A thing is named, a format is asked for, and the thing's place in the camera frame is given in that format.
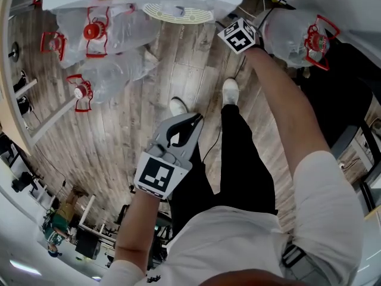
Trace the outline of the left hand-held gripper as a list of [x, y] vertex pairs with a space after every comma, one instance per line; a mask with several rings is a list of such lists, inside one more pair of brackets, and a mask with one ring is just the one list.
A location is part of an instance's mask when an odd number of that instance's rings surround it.
[[[190, 159], [204, 125], [199, 113], [186, 113], [162, 121], [141, 153], [134, 185], [165, 200], [192, 169]], [[177, 143], [171, 139], [179, 135]]]

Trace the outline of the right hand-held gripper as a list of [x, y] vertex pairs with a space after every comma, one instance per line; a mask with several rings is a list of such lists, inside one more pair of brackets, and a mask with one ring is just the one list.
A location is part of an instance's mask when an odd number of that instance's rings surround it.
[[244, 18], [239, 18], [217, 36], [235, 53], [241, 54], [249, 48], [264, 49], [264, 41], [259, 28]]

